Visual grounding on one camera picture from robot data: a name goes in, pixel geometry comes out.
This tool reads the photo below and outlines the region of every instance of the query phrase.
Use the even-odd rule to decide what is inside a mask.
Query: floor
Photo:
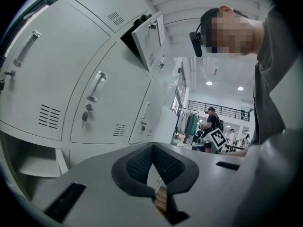
[[[166,206],[167,206],[167,192],[166,189],[161,187],[156,194],[155,206],[160,211],[163,216],[166,213]]]

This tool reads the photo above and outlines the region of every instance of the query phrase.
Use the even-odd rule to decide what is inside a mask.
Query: black shirt
[[[216,117],[214,114],[208,116],[207,122],[208,122],[208,123],[209,123],[209,122],[212,123],[212,126],[211,126],[209,129],[203,129],[203,131],[204,131],[203,138],[204,138],[208,133],[210,133],[211,131],[213,131],[213,130],[215,129],[216,121],[217,121],[217,117]]]

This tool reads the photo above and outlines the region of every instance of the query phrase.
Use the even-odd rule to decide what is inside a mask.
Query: door
[[[153,67],[159,66],[160,56],[162,56],[160,54],[163,54],[163,49],[160,45],[160,27],[157,21],[161,16],[162,13],[158,12],[132,32],[142,62],[148,71],[151,71]]]
[[[124,43],[116,43],[93,73],[80,100],[71,142],[128,142],[149,82],[136,56]],[[87,110],[83,123],[88,104],[92,111]]]
[[[82,72],[109,36],[68,3],[53,4],[20,36],[0,95],[0,120],[61,140],[65,112]]]
[[[117,32],[129,21],[148,11],[144,0],[76,0],[112,31]]]
[[[162,90],[164,92],[167,92],[175,66],[175,62],[171,56],[170,47],[167,40],[164,41],[164,44],[162,46],[162,53],[159,56],[160,58],[158,61],[160,61],[160,63],[155,64],[152,67],[151,74],[159,86],[162,88]]]
[[[165,94],[155,80],[151,80],[139,111],[130,143],[151,141],[154,131],[159,123]]]

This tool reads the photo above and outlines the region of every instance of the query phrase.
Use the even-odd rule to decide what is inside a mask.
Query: person
[[[216,129],[216,125],[220,121],[216,111],[213,107],[208,108],[208,118],[206,125],[201,126],[201,129],[204,131],[202,138],[204,138],[208,133]],[[211,144],[205,145],[205,152],[211,153]]]
[[[231,134],[228,137],[228,143],[233,145],[235,142],[236,135],[234,129],[231,129],[230,132]]]
[[[201,41],[209,52],[257,55],[253,91],[255,132],[250,146],[263,144],[285,128],[269,93],[276,87],[299,56],[286,21],[277,7],[264,21],[249,19],[227,6],[208,10],[201,17]],[[244,157],[248,149],[230,153]]]
[[[250,135],[248,134],[244,139],[243,139],[243,142],[242,142],[242,146],[244,147],[244,148],[247,148],[248,147],[248,145],[250,144]]]
[[[201,131],[201,129],[200,129],[200,125],[198,126],[198,129],[197,129],[197,131],[196,131],[196,133],[195,133],[195,135],[194,135],[194,139],[193,139],[193,142],[194,143],[200,143],[200,141],[201,141],[201,136],[202,136],[202,131]]]

